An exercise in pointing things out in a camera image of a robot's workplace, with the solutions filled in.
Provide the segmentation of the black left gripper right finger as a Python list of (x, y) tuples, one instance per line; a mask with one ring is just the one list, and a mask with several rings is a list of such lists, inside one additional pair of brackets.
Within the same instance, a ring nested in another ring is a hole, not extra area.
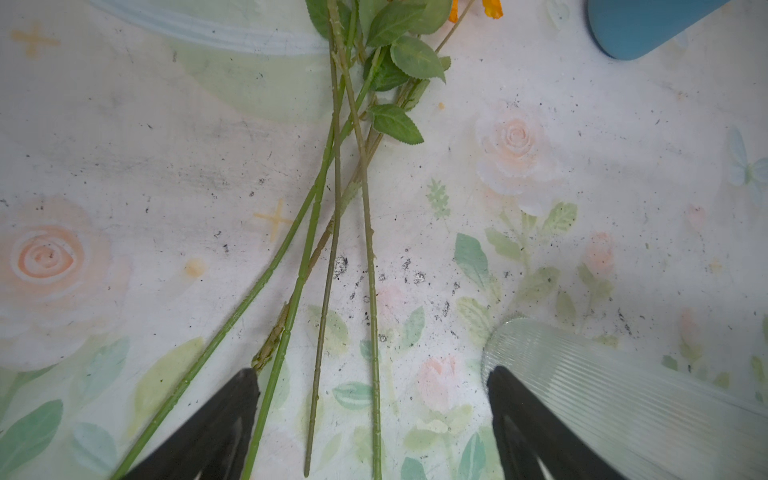
[(506, 479), (622, 479), (513, 373), (495, 367), (486, 386)]

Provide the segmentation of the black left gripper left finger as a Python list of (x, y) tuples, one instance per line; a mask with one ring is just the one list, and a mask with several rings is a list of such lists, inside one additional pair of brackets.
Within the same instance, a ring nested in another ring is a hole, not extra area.
[(122, 477), (239, 479), (259, 397), (257, 374), (250, 368), (238, 371), (164, 443)]

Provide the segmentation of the large orange-yellow flower stem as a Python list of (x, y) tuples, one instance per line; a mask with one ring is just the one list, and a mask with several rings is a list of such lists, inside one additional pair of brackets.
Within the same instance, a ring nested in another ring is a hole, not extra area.
[[(390, 1), (342, 1), (338, 4), (338, 7), (342, 21), (347, 23), (352, 13), (360, 5), (379, 9), (388, 2)], [(446, 55), (444, 45), (453, 41), (457, 30), (471, 25), (469, 12), (474, 8), (474, 3), (471, 1), (454, 2), (457, 3), (458, 11), (463, 16), (461, 22), (459, 24), (447, 22), (437, 32), (425, 35), (422, 39), (429, 46), (438, 48), (440, 56), (449, 60), (450, 65), (448, 68), (454, 69), (457, 73), (464, 74), (469, 70), (468, 61), (462, 57)], [(281, 307), (269, 335), (251, 362), (252, 368), (255, 371), (265, 374), (264, 386), (270, 405), (275, 405), (278, 399), (287, 392), (282, 383), (282, 374), (285, 368), (290, 336), (295, 329), (295, 322), (302, 307), (302, 295), (308, 286), (310, 275), (321, 259), (326, 259), (328, 262), (323, 299), (320, 304), (311, 305), (307, 309), (310, 323), (317, 336), (316, 356), (318, 359), (323, 359), (326, 356), (342, 353), (348, 344), (346, 326), (335, 310), (332, 302), (332, 293), (335, 284), (341, 281), (342, 271), (345, 267), (345, 260), (338, 251), (343, 218), (346, 212), (353, 206), (360, 207), (363, 214), (363, 205), (360, 190), (350, 190), (348, 188), (350, 180), (359, 164), (358, 147), (354, 133), (346, 135), (338, 151), (332, 150), (328, 144), (328, 140), (332, 135), (333, 118), (339, 118), (340, 121), (346, 122), (349, 117), (349, 104), (343, 101), (341, 107), (336, 109), (333, 103), (330, 47), (326, 30), (329, 22), (324, 17), (326, 6), (326, 3), (323, 1), (311, 1), (307, 5), (309, 17), (316, 34), (322, 40), (324, 52), (301, 55), (294, 58), (283, 56), (279, 60), (281, 66), (280, 77), (288, 86), (294, 86), (303, 82), (310, 86), (326, 85), (329, 87), (327, 99), (331, 103), (331, 118), (329, 134), (321, 154), (321, 163), (325, 159), (330, 158), (331, 164), (325, 175), (325, 189), (316, 198), (316, 201), (320, 201), (317, 224), (315, 226), (310, 225), (310, 222), (313, 220), (313, 213), (316, 212), (313, 207), (310, 207), (301, 223), (301, 225), (307, 226), (308, 231), (301, 249), (299, 263), (292, 275), (290, 296)], [(432, 39), (435, 35), (440, 35), (443, 43), (434, 44)], [(424, 95), (432, 91), (435, 82), (436, 79), (429, 82), (426, 90), (421, 95), (419, 103), (409, 111), (408, 115), (411, 119), (412, 111), (421, 104)], [(371, 210), (374, 200), (370, 192), (371, 169), (373, 166), (382, 164), (381, 149), (390, 147), (395, 143), (401, 142), (390, 137), (384, 137), (368, 167), (372, 228), (373, 216)], [(369, 287), (364, 217), (361, 227), (361, 238), (365, 258), (362, 284), (367, 289), (363, 298), (365, 304), (364, 324), (367, 333), (363, 341), (362, 357), (365, 366), (370, 368)], [(394, 410), (390, 415), (385, 415), (383, 412), (385, 406), (396, 405), (391, 355), (395, 352), (401, 353), (414, 349), (418, 345), (424, 333), (426, 313), (414, 296), (408, 295), (404, 289), (395, 286), (387, 279), (385, 273), (378, 269), (376, 264), (378, 248), (375, 244), (375, 234), (373, 235), (373, 243), (379, 328), (378, 346), (383, 440), (383, 476), (380, 479), (387, 479), (391, 475), (392, 465), (388, 458), (389, 452), (384, 440), (384, 430), (387, 423), (396, 423), (401, 417), (399, 410)], [(328, 385), (323, 381), (320, 363), (313, 365), (312, 372), (312, 391), (300, 413), (301, 426), (309, 444), (314, 444), (316, 441), (323, 404), (327, 396), (333, 396), (336, 402), (345, 409), (362, 409), (371, 414), (371, 379), (366, 382), (345, 380), (336, 385)], [(352, 433), (351, 444), (360, 461), (369, 463), (372, 468), (371, 427), (372, 422), (368, 426), (355, 428)]]

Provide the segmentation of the teal ceramic vase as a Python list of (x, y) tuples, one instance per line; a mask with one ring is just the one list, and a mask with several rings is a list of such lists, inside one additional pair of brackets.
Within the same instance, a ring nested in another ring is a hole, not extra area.
[(589, 0), (586, 19), (607, 56), (636, 60), (724, 6), (726, 0)]

